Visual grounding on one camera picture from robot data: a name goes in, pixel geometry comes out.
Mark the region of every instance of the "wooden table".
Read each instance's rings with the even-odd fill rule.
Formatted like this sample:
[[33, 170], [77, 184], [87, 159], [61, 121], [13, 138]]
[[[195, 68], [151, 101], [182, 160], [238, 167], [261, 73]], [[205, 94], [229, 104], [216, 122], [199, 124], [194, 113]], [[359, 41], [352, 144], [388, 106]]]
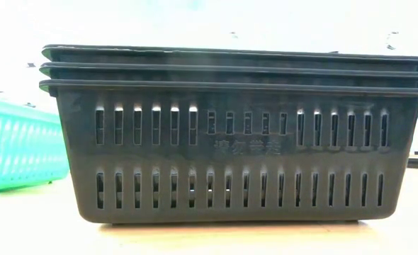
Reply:
[[361, 222], [112, 226], [80, 218], [72, 181], [0, 193], [0, 254], [418, 254], [418, 169], [396, 213]]

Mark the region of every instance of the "ventilation slot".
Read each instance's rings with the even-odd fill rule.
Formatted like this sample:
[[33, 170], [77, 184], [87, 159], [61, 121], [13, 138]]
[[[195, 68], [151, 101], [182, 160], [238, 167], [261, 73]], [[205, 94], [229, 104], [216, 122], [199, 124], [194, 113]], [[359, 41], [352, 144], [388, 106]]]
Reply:
[[152, 174], [152, 207], [159, 207], [159, 179], [158, 173]]
[[285, 174], [278, 174], [278, 206], [283, 206], [283, 193], [285, 192]]
[[140, 208], [140, 200], [141, 200], [141, 174], [134, 174], [133, 175], [133, 189], [134, 189], [134, 200], [135, 200], [135, 208]]
[[266, 207], [267, 173], [261, 174], [261, 207]]
[[123, 174], [116, 173], [115, 175], [115, 189], [116, 189], [116, 208], [123, 207]]
[[133, 111], [133, 144], [141, 145], [141, 126], [142, 126], [141, 108], [135, 108]]
[[335, 174], [329, 175], [329, 206], [334, 206]]
[[316, 206], [317, 201], [317, 178], [318, 174], [313, 174], [312, 206]]
[[351, 196], [351, 174], [346, 175], [346, 190], [345, 190], [345, 199], [344, 205], [349, 206], [349, 198]]
[[96, 144], [103, 145], [103, 110], [96, 110]]
[[244, 115], [244, 134], [252, 134], [252, 113], [245, 113]]
[[208, 173], [208, 208], [211, 208], [214, 200], [214, 173]]
[[305, 114], [297, 114], [297, 145], [303, 145], [303, 129], [305, 124]]
[[195, 106], [190, 107], [188, 123], [188, 143], [190, 145], [196, 145], [196, 133], [198, 131], [198, 109]]
[[388, 115], [382, 115], [380, 124], [380, 146], [388, 146]]
[[171, 208], [176, 208], [177, 204], [177, 187], [178, 187], [178, 174], [171, 173]]
[[97, 208], [103, 209], [103, 174], [96, 175]]
[[171, 145], [178, 145], [179, 141], [179, 109], [171, 108]]
[[370, 146], [371, 144], [371, 115], [365, 115], [365, 130], [364, 130], [363, 145]]
[[302, 175], [296, 174], [295, 175], [295, 206], [300, 206], [300, 181], [301, 181]]
[[378, 180], [378, 206], [382, 206], [383, 189], [384, 189], [384, 175], [380, 174], [379, 180]]
[[288, 115], [286, 113], [280, 113], [280, 135], [286, 135], [286, 121]]
[[322, 116], [319, 113], [315, 114], [315, 146], [321, 146], [321, 122]]
[[235, 114], [226, 113], [226, 134], [233, 135], [235, 133]]
[[270, 114], [263, 113], [263, 135], [269, 134]]
[[190, 173], [188, 176], [188, 206], [190, 208], [195, 207], [195, 179], [195, 174]]
[[115, 110], [115, 145], [123, 143], [123, 110]]
[[208, 134], [215, 134], [215, 112], [208, 112]]
[[152, 109], [152, 145], [160, 145], [160, 107]]
[[231, 174], [225, 174], [225, 207], [231, 207]]
[[363, 174], [362, 176], [362, 206], [366, 205], [366, 184], [368, 183], [368, 175]]
[[348, 146], [354, 145], [354, 127], [356, 122], [355, 115], [348, 116]]
[[249, 174], [244, 173], [243, 179], [244, 179], [244, 207], [248, 207], [249, 206], [249, 182], [250, 182]]
[[331, 133], [331, 146], [338, 145], [338, 115], [332, 115], [332, 133]]

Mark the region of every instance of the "teal basket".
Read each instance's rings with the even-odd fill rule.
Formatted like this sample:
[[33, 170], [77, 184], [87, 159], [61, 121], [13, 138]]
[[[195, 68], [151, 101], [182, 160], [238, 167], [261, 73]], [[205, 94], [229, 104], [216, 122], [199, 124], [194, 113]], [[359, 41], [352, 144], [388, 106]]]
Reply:
[[0, 190], [63, 179], [68, 173], [60, 117], [0, 101]]

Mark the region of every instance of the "stacked basket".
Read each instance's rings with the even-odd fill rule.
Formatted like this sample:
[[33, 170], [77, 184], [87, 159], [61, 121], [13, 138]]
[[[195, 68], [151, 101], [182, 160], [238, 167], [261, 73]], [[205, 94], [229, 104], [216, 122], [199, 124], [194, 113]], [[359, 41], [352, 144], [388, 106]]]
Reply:
[[397, 205], [418, 57], [48, 45], [92, 222], [360, 220]]

